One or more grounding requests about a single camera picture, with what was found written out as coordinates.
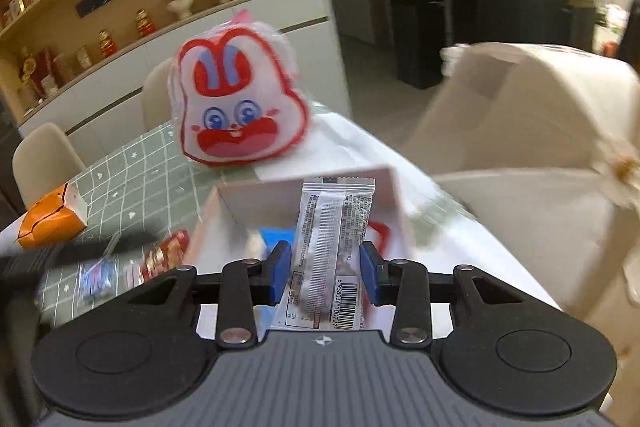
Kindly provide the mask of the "clear silver snack packet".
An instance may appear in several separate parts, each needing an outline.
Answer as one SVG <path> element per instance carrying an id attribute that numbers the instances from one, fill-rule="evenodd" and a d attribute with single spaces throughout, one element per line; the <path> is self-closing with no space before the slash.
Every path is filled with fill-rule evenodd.
<path id="1" fill-rule="evenodd" d="M 359 247 L 366 237 L 375 179 L 316 178 L 303 183 L 291 277 L 273 329 L 363 328 Z"/>

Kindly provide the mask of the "orange tissue box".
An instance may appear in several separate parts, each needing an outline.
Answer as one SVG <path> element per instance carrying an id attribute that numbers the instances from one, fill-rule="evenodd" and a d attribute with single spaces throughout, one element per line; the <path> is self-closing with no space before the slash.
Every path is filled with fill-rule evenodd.
<path id="1" fill-rule="evenodd" d="M 29 208 L 18 228 L 17 244 L 30 251 L 67 243 L 85 230 L 87 212 L 77 188 L 65 183 Z"/>

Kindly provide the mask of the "blue purple snack packet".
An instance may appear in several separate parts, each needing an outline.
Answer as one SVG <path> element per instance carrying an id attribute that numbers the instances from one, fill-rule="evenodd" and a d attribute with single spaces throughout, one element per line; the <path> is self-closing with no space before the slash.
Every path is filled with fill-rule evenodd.
<path id="1" fill-rule="evenodd" d="M 75 303 L 78 308 L 95 305 L 116 294 L 117 259 L 103 256 L 79 265 Z"/>

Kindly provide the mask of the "red snack packet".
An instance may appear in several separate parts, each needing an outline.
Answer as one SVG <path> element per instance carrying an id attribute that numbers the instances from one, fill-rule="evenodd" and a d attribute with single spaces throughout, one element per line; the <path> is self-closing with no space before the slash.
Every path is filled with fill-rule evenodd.
<path id="1" fill-rule="evenodd" d="M 178 230 L 147 251 L 142 259 L 128 268 L 127 283 L 130 288 L 143 284 L 169 270 L 183 265 L 190 235 L 186 230 Z"/>

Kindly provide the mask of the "beige dining chair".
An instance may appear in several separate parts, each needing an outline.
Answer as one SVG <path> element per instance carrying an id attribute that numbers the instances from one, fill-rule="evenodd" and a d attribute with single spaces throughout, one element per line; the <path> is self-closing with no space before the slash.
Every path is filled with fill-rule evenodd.
<path id="1" fill-rule="evenodd" d="M 172 60 L 158 64 L 146 77 L 141 91 L 142 118 L 146 130 L 170 121 L 171 106 L 167 88 Z"/>
<path id="2" fill-rule="evenodd" d="M 66 134 L 52 122 L 29 133 L 12 158 L 13 176 L 26 208 L 85 168 Z"/>

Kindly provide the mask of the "green grid tablecloth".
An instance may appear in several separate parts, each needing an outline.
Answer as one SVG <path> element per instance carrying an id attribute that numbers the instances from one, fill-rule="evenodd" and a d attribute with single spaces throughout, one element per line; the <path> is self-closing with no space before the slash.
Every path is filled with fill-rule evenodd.
<path id="1" fill-rule="evenodd" d="M 88 225 L 79 238 L 106 239 L 117 232 L 192 233 L 202 205 L 217 183 L 267 181 L 303 172 L 300 148 L 275 160 L 240 167 L 208 168 L 184 158 L 165 122 L 108 154 L 72 180 L 88 204 Z M 39 289 L 43 320 L 55 327 L 89 311 L 140 281 L 138 264 L 146 249 L 129 248 L 107 263 L 111 287 L 99 296 L 81 295 L 82 265 L 50 270 Z"/>

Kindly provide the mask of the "red white bunny bag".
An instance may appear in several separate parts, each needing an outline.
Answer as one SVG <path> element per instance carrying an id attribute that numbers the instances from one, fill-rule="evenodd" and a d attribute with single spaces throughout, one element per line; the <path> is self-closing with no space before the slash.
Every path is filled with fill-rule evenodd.
<path id="1" fill-rule="evenodd" d="M 282 32 L 243 10 L 183 43 L 169 69 L 181 153 L 199 164 L 246 165 L 303 141 L 311 110 Z"/>

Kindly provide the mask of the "black water dispenser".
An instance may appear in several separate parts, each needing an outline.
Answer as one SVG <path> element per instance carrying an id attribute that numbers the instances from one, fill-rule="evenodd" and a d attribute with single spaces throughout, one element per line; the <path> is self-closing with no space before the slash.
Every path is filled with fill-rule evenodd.
<path id="1" fill-rule="evenodd" d="M 442 81 L 440 50 L 446 46 L 445 0 L 390 0 L 397 74 L 426 90 Z"/>

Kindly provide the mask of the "white small vase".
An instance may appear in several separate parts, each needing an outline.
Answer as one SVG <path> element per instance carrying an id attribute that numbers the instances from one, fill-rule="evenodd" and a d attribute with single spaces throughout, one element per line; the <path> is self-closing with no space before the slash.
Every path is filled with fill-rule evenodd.
<path id="1" fill-rule="evenodd" d="M 186 20 L 192 16 L 192 4 L 194 0 L 169 0 L 166 8 L 174 14 L 178 20 Z"/>

